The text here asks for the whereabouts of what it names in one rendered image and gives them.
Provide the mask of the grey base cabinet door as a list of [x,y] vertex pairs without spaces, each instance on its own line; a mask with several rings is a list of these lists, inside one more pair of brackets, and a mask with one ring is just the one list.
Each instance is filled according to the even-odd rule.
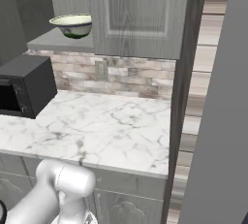
[[99,189],[94,198],[99,224],[161,224],[160,200]]

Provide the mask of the open grey cabinet door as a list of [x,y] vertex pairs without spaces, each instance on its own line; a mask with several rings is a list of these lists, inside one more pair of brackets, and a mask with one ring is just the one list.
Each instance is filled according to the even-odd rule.
[[0,0],[0,67],[27,51],[16,0]]

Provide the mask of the grey tall side panel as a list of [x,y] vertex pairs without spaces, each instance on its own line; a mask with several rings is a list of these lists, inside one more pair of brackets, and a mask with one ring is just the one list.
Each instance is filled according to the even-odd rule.
[[182,47],[175,63],[170,107],[169,172],[164,189],[160,224],[167,224],[171,191],[178,157],[183,122],[189,95],[204,0],[187,0]]

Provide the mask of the grey drawer front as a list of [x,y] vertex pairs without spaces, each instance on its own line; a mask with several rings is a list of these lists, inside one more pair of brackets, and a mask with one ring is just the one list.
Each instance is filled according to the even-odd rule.
[[98,189],[163,200],[166,181],[152,176],[140,176],[91,168],[97,178]]

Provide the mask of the white and green bowl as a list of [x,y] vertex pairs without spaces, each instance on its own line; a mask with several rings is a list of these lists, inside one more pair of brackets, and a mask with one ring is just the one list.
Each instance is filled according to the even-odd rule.
[[65,37],[81,39],[91,32],[92,17],[90,14],[70,14],[56,16],[49,23],[56,26]]

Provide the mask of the grey tall appliance side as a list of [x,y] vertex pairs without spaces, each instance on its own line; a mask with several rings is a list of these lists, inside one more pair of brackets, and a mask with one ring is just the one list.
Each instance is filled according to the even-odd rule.
[[178,224],[248,224],[248,0],[228,0]]

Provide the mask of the black microwave oven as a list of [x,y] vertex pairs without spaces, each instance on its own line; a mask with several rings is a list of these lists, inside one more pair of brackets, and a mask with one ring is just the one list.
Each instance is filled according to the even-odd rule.
[[22,54],[0,67],[0,114],[35,119],[56,94],[48,56]]

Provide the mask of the grey wall socket plate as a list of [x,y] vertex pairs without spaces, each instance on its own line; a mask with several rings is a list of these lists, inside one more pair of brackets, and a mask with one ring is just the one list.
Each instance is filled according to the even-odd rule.
[[106,61],[95,62],[95,74],[98,80],[106,80],[108,78],[108,66]]

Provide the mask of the grey wall cabinet door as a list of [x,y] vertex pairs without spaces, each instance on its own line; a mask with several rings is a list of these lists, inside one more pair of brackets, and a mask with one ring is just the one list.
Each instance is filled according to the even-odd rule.
[[97,54],[180,56],[187,0],[90,0]]

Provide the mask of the open grey wall cabinet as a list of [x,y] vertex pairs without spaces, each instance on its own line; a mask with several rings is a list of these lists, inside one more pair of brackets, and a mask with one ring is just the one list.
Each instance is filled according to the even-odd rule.
[[55,16],[89,14],[89,0],[16,0],[29,49],[94,52],[93,35],[70,39],[49,23]]

